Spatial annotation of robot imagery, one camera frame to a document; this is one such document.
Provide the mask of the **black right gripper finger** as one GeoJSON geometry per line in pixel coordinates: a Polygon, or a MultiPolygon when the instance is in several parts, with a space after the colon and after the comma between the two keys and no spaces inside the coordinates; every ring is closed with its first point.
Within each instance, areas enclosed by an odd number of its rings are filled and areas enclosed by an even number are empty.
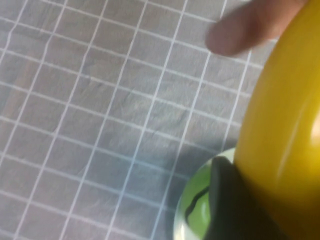
{"type": "Polygon", "coordinates": [[[288,237],[257,204],[237,168],[226,157],[211,163],[210,240],[286,240],[288,237]]]}

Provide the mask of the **person's left hand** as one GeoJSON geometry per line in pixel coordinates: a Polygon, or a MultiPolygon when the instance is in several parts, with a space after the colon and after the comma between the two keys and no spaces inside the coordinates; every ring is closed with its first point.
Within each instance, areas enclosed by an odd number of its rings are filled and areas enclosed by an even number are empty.
{"type": "Polygon", "coordinates": [[[205,44],[214,54],[234,56],[279,37],[306,0],[252,0],[212,24],[205,44]]]}

